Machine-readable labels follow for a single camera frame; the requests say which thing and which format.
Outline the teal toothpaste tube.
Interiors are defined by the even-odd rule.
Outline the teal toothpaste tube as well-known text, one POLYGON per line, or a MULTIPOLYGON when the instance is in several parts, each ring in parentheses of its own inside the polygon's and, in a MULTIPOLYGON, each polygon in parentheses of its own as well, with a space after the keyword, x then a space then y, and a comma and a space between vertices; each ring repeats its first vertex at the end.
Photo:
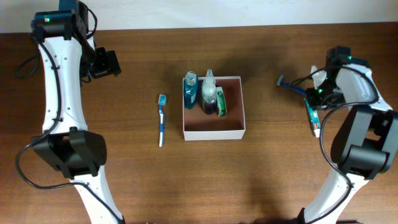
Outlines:
POLYGON ((304 98, 305 106, 307 109, 307 113, 309 116, 310 124, 312 125, 313 133, 316 138, 320 137, 320 121, 318 117, 318 113, 314 110, 310 105, 306 98, 304 98))

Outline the blue disposable razor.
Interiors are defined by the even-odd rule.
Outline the blue disposable razor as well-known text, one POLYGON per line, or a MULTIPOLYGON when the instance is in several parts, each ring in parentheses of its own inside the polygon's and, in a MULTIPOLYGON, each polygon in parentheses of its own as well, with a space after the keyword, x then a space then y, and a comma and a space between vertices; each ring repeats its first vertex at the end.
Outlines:
POLYGON ((299 88, 299 87, 291 87, 289 83, 285 82, 285 81, 284 81, 284 76, 283 76, 283 75, 281 75, 281 76, 278 78, 276 85, 277 85, 277 86, 282 86, 282 87, 284 87, 284 88, 291 89, 291 90, 293 90, 293 91, 296 91, 297 93, 300 93, 301 95, 306 95, 306 91, 305 91, 304 89, 299 88))

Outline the teal mouthwash bottle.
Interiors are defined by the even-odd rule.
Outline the teal mouthwash bottle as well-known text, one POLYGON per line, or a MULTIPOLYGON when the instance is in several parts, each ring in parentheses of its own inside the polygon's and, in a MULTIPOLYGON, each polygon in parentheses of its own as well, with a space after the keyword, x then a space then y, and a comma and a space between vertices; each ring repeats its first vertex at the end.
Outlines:
POLYGON ((192 109, 197 103, 198 76, 195 72, 187 72, 184 79, 184 105, 192 109))

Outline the green soap box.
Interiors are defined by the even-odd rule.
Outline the green soap box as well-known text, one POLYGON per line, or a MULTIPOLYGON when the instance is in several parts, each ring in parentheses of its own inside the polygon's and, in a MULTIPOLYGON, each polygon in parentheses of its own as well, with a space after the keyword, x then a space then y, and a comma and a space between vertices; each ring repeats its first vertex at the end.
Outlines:
POLYGON ((216 96, 217 96, 217 111, 218 111, 218 116, 225 116, 226 115, 226 100, 225 100, 225 95, 223 88, 218 86, 216 87, 216 96))

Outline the clear blue spray bottle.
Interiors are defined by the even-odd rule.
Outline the clear blue spray bottle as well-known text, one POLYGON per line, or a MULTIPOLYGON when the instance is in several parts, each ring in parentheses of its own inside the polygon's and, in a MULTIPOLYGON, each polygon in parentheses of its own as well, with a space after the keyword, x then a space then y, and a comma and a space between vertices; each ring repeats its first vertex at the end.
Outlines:
POLYGON ((205 114, 213 114, 216 105, 216 80, 212 69, 208 69, 201 86, 201 105, 205 114))

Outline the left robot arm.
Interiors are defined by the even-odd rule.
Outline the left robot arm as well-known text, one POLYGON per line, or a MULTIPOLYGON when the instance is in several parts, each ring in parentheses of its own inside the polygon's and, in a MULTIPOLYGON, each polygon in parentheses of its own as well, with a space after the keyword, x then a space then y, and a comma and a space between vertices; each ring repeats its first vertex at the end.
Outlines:
POLYGON ((83 82, 121 73, 115 51, 95 46, 90 13, 81 1, 60 1, 58 10, 38 12, 31 22, 46 97, 43 135, 32 147, 77 189, 92 223, 124 223, 105 176, 104 137, 88 131, 81 103, 83 82))

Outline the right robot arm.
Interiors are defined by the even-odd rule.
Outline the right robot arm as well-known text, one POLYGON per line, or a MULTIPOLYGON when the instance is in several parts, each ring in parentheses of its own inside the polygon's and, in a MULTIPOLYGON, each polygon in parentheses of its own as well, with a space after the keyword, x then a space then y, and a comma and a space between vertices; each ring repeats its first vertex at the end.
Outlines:
POLYGON ((378 174, 392 165, 397 152, 397 112, 382 98, 367 60, 355 58, 348 47, 336 46, 326 54, 323 68, 313 66, 305 80, 305 105, 323 157, 331 171, 316 198, 301 209, 296 223, 339 223, 349 201, 378 174), (323 134, 333 113, 349 113, 327 153, 323 134))

